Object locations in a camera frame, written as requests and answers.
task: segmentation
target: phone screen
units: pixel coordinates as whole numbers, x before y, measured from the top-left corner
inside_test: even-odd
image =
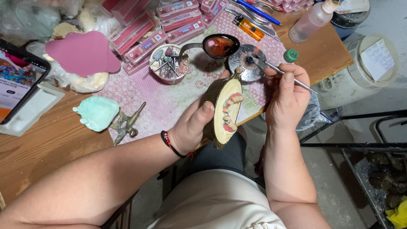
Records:
[[[0,123],[21,105],[49,65],[9,43],[0,43]]]

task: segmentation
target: fingernail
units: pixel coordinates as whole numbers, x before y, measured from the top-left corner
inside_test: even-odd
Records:
[[[294,77],[294,73],[285,73],[284,74],[284,81],[289,82],[289,81],[292,80],[293,77]]]
[[[203,104],[202,110],[203,110],[203,112],[205,112],[205,113],[209,113],[209,112],[212,110],[211,107],[208,105],[208,101],[206,101],[206,102]]]

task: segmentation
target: pink floral tablecloth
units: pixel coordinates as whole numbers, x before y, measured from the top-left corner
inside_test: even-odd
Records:
[[[235,6],[228,5],[228,7],[243,13]],[[237,37],[241,44],[252,44],[259,47],[269,62],[276,65],[284,62],[283,53],[286,49],[281,42],[267,35],[261,42],[258,42],[232,24],[233,18],[234,15],[223,11],[203,35],[186,43],[202,42],[204,37],[210,34],[226,33]],[[117,74],[110,75],[109,82],[103,90],[94,93],[96,96],[116,101],[120,104],[120,109],[127,115],[132,115],[137,111],[144,101],[147,103],[133,126],[138,129],[139,134],[134,138],[127,135],[121,144],[173,127],[183,111],[198,99],[225,69],[225,60],[214,60],[202,49],[190,49],[187,53],[191,64],[187,75],[178,84],[165,84],[149,71],[146,73],[139,71],[129,76],[124,70],[121,70]],[[263,80],[244,84],[245,100],[240,108],[237,123],[257,113],[270,100],[269,91]],[[109,128],[109,132],[112,139],[117,137],[115,130]]]

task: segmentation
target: smartphone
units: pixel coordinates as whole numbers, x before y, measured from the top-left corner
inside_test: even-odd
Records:
[[[37,89],[51,65],[0,39],[0,124],[6,124]]]

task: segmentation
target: white shirt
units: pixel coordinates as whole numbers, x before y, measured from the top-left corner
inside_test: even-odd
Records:
[[[183,180],[148,229],[286,229],[265,190],[229,170],[206,170]]]

